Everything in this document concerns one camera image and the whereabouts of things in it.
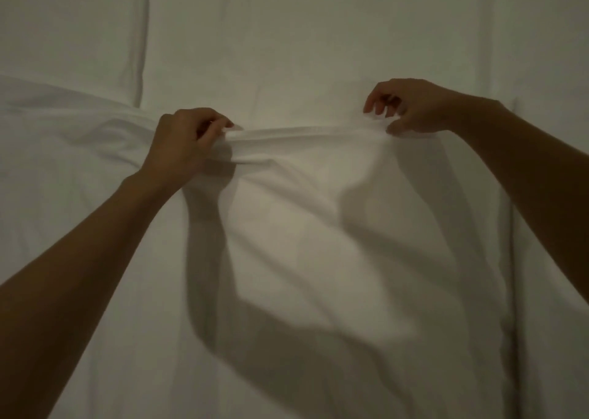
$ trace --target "person's right hand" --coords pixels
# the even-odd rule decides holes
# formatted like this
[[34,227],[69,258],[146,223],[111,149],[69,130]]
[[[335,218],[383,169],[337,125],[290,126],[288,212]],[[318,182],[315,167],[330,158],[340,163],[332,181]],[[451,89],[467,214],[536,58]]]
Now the person's right hand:
[[418,79],[392,79],[378,83],[364,104],[364,113],[386,117],[399,115],[387,132],[400,135],[406,131],[431,133],[452,129],[468,117],[469,111],[484,99],[455,92]]

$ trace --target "bed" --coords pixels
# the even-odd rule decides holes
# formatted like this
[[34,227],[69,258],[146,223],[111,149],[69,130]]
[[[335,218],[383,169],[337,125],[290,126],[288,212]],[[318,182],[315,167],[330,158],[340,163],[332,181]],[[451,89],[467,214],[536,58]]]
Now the bed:
[[154,220],[54,419],[583,416],[589,311],[495,179],[360,109],[420,76],[587,150],[585,0],[0,6],[2,280],[162,113],[242,128]]

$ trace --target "white fabric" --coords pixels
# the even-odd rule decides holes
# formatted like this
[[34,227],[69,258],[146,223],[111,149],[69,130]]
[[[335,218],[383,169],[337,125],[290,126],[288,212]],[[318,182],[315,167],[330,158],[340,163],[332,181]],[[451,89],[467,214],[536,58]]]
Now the white fabric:
[[146,0],[0,0],[0,73],[133,104]]
[[[589,105],[576,98],[530,94],[518,113],[589,154]],[[584,418],[589,411],[589,306],[520,216],[515,250],[525,358],[525,417]]]
[[212,106],[252,128],[347,124],[375,83],[484,92],[487,0],[150,0],[154,113]]
[[[136,170],[154,122],[3,89],[6,278]],[[52,417],[510,417],[499,200],[452,136],[229,133],[155,219]]]

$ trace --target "person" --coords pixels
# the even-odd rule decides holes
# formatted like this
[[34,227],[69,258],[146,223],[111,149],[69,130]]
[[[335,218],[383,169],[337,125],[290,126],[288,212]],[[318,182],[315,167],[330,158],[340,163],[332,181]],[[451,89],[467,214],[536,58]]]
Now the person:
[[[364,112],[387,128],[451,131],[509,193],[546,250],[589,300],[589,156],[499,102],[418,79],[377,84]],[[160,119],[141,169],[69,234],[0,286],[0,411],[49,415],[150,222],[199,170],[226,126],[212,109]]]

